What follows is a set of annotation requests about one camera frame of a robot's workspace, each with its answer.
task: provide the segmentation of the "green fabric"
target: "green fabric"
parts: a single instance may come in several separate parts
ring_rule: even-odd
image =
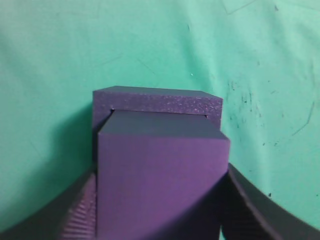
[[[224,98],[230,161],[320,229],[317,0],[0,1],[0,230],[91,162],[92,91]]]

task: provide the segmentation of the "purple cube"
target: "purple cube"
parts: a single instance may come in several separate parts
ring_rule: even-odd
[[[174,223],[227,173],[229,148],[205,115],[115,110],[98,133],[97,239]]]

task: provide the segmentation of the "block top face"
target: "block top face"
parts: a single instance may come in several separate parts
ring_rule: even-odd
[[[204,115],[115,110],[99,134],[227,140]]]
[[[92,129],[97,133],[112,110],[205,115],[220,129],[223,99],[193,90],[113,86],[93,92]]]
[[[96,92],[217,98],[216,96],[213,96],[204,91],[168,89],[168,88],[134,87],[134,86],[112,86],[112,87],[97,90]]]

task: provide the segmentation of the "purple block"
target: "purple block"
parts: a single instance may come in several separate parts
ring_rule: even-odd
[[[203,115],[115,110],[98,134],[97,238],[141,240],[177,220],[225,175],[229,148]]]
[[[220,129],[223,99],[203,91],[113,86],[93,92],[93,131],[112,110],[206,115]]]

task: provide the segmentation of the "textured surface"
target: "textured surface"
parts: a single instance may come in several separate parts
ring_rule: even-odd
[[[58,240],[96,240],[96,181],[96,176],[92,174],[83,188],[81,199],[68,211]]]
[[[91,163],[92,91],[115,85],[223,98],[230,161],[320,229],[320,1],[250,2],[1,0],[0,229]]]
[[[114,86],[93,93],[93,128],[111,110],[206,115],[220,129],[222,99],[201,91]]]
[[[320,239],[319,230],[268,199],[231,164],[223,188],[228,189],[221,192],[224,197],[221,200],[225,205],[221,223],[226,239]]]
[[[177,119],[190,135],[163,135]],[[126,134],[115,122],[137,131]],[[211,136],[203,128],[195,134],[198,124]],[[204,116],[115,110],[98,135],[97,237],[140,240],[197,204],[227,172],[230,142],[214,132]]]

